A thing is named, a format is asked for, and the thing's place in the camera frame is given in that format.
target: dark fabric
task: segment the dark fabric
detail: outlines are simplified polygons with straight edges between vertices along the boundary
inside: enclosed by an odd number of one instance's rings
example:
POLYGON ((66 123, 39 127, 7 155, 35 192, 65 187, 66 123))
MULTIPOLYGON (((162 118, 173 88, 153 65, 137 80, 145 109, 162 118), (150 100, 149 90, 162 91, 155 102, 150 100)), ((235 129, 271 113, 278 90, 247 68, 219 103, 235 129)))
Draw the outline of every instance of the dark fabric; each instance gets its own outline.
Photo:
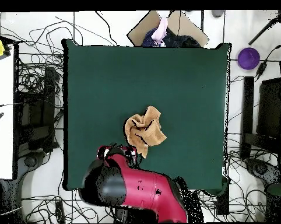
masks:
MULTIPOLYGON (((157 28, 154 28, 146 33, 143 39, 142 47, 159 47, 159 45, 152 39, 153 33, 157 28)), ((166 47, 201 47, 199 43, 191 36, 182 35, 176 36, 167 29, 167 35, 162 39, 166 47)))
POLYGON ((159 47, 159 45, 151 37, 156 29, 157 27, 146 33, 146 36, 143 39, 142 47, 159 47))
POLYGON ((172 33, 167 33, 167 35, 162 39, 167 47, 201 47, 199 43, 191 36, 176 36, 172 33))

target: pink object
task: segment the pink object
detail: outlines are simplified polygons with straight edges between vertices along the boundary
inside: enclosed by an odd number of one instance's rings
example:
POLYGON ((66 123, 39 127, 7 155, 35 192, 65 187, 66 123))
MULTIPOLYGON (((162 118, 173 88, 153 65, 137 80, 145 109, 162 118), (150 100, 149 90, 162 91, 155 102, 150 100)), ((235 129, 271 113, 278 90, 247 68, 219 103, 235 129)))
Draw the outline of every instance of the pink object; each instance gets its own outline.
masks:
POLYGON ((151 36, 152 39, 155 40, 158 44, 164 44, 162 39, 166 36, 167 25, 167 18, 162 18, 160 20, 158 28, 151 36))

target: power cord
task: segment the power cord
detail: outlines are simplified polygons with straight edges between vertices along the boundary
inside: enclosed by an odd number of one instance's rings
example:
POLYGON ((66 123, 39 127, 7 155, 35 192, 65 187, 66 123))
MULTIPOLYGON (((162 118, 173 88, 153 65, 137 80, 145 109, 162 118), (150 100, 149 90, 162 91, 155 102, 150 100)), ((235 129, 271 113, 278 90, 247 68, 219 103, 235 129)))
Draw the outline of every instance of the power cord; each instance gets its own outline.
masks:
POLYGON ((277 46, 269 53, 269 55, 265 58, 264 62, 262 62, 262 63, 259 65, 259 68, 258 68, 257 74, 256 74, 256 76, 258 77, 258 79, 259 79, 259 77, 260 77, 261 75, 263 75, 264 71, 266 70, 267 61, 268 61, 269 56, 270 56, 275 50, 279 49, 280 47, 281 47, 281 44, 280 44, 280 45, 277 45, 277 46))

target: white table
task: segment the white table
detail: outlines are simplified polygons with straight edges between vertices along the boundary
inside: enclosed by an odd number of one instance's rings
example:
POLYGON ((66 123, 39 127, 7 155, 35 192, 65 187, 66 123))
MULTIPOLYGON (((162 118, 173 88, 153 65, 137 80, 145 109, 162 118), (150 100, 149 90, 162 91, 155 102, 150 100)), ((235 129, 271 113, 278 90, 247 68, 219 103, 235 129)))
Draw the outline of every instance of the white table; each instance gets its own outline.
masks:
MULTIPOLYGON (((11 56, 0 60, 0 104, 13 103, 13 48, 11 56)), ((0 107, 0 179, 12 179, 13 105, 0 107)))

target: crumpled towel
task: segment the crumpled towel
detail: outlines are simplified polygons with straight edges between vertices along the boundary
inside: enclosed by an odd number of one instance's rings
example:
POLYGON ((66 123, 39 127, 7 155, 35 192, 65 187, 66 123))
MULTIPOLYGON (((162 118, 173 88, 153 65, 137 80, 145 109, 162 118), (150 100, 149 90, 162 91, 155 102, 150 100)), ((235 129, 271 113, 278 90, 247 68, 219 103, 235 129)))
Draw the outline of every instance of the crumpled towel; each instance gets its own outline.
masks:
POLYGON ((168 25, 167 18, 160 20, 159 26, 156 31, 152 34, 151 38, 157 42, 157 44, 164 44, 163 38, 166 36, 166 28, 168 25))
POLYGON ((136 151, 144 158, 147 156, 148 146, 161 144, 166 136, 162 133, 159 117, 161 113, 149 106, 143 116, 135 114, 127 119, 124 131, 127 142, 136 147, 136 151))

